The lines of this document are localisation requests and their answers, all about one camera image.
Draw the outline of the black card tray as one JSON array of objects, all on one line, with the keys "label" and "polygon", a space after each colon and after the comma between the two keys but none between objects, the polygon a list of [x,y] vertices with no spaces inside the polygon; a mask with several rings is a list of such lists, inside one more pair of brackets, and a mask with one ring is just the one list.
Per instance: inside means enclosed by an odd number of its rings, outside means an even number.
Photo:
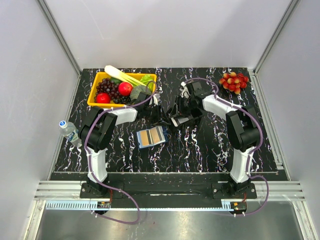
[{"label": "black card tray", "polygon": [[189,115],[183,115],[178,112],[176,108],[171,107],[166,112],[172,126],[173,123],[171,121],[171,118],[175,118],[179,121],[179,126],[175,128],[186,128],[191,127],[193,125],[198,125],[201,122],[202,117],[204,116],[203,113],[199,109],[194,109],[191,111]]}]

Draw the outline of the gold credit card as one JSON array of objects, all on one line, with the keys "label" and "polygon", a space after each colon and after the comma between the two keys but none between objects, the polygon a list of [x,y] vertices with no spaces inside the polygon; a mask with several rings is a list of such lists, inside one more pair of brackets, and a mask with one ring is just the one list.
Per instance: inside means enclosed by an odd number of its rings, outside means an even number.
[{"label": "gold credit card", "polygon": [[142,148],[145,148],[146,146],[148,146],[150,144],[149,132],[148,132],[148,130],[142,130],[139,132],[139,135],[140,135],[140,146]]},{"label": "gold credit card", "polygon": [[162,133],[158,126],[151,128],[149,130],[149,133],[152,140],[152,144],[160,144],[163,141]]}]

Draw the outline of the blue card holder wallet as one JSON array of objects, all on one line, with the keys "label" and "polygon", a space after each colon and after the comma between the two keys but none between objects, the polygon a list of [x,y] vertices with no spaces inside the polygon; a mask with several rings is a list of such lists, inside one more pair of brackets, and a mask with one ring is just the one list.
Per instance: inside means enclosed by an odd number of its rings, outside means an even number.
[{"label": "blue card holder wallet", "polygon": [[140,130],[136,133],[138,148],[144,149],[165,143],[168,141],[167,134],[167,129],[163,126]]}]

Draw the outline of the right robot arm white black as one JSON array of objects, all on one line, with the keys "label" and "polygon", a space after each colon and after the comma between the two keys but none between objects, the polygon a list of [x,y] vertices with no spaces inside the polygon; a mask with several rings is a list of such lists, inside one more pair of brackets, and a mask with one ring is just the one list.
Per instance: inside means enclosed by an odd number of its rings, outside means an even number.
[{"label": "right robot arm white black", "polygon": [[250,166],[254,151],[263,143],[262,128],[252,106],[241,106],[222,99],[217,92],[206,91],[203,78],[191,78],[180,85],[181,93],[168,115],[176,128],[195,124],[204,112],[226,122],[227,137],[233,147],[232,168],[222,192],[233,198],[243,195],[251,183]]}]

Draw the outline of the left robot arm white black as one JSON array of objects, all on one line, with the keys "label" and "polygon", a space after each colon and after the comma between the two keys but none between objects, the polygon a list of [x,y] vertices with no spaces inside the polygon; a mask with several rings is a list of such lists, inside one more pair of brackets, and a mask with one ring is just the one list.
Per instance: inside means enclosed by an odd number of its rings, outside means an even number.
[{"label": "left robot arm white black", "polygon": [[158,93],[148,94],[142,91],[132,105],[91,108],[79,132],[88,162],[88,174],[84,187],[86,192],[91,191],[98,198],[108,193],[109,186],[105,183],[108,178],[106,149],[115,127],[143,118],[159,118],[160,102]]}]

